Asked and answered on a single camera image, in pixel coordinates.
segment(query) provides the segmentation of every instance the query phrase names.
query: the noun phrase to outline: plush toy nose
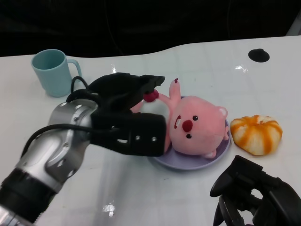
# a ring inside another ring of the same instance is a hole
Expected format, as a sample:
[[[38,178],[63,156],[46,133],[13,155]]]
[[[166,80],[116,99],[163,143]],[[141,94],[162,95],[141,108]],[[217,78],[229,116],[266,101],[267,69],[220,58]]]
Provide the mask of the plush toy nose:
[[[186,120],[185,122],[183,122],[183,130],[187,133],[192,129],[192,121],[191,120]]]

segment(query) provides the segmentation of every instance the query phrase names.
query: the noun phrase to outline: toy pumpkin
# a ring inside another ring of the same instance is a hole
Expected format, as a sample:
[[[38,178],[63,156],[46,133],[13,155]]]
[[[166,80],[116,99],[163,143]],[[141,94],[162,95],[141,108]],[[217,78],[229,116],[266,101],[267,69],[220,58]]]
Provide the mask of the toy pumpkin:
[[[234,143],[253,155],[273,153],[282,137],[279,124],[273,118],[262,115],[234,119],[230,130]]]

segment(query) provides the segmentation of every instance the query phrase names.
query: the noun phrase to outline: white table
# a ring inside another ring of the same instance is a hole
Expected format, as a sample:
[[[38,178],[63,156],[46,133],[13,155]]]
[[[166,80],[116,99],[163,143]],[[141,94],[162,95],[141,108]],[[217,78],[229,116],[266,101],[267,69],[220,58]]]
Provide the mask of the white table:
[[[252,49],[270,54],[266,63],[248,58]],[[197,43],[162,52],[109,58],[75,58],[88,83],[127,72],[163,75],[168,94],[179,78],[183,95],[225,106],[228,121],[254,114],[277,119],[283,140],[273,155],[254,158],[231,144],[212,167],[190,172],[167,169],[146,157],[123,156],[91,145],[80,170],[67,181],[39,226],[211,226],[217,177],[239,154],[288,182],[301,195],[301,37]],[[0,58],[0,181],[17,163],[29,136],[46,126],[63,98],[48,97],[30,65],[32,56]],[[76,75],[71,65],[71,73]],[[251,214],[243,213],[245,222]]]

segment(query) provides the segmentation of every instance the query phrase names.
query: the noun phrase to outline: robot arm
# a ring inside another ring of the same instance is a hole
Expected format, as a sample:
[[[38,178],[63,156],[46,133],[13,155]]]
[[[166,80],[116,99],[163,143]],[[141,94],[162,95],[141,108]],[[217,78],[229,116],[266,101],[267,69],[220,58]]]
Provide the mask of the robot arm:
[[[122,87],[108,90],[110,83],[120,80]],[[67,102],[55,108],[47,127],[32,135],[2,182],[0,225],[31,226],[79,170],[89,144],[122,154],[162,155],[164,117],[132,114],[129,109],[163,81],[159,76],[118,73],[103,76],[84,90],[71,89]]]

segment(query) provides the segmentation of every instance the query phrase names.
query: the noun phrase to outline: pink ear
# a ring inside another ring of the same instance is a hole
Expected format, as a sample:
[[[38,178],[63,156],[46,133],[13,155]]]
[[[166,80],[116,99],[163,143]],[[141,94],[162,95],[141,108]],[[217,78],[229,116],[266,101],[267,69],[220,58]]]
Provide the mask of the pink ear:
[[[226,118],[228,116],[228,111],[226,108],[224,107],[217,107],[218,110],[222,113],[222,115],[224,116],[224,118]]]

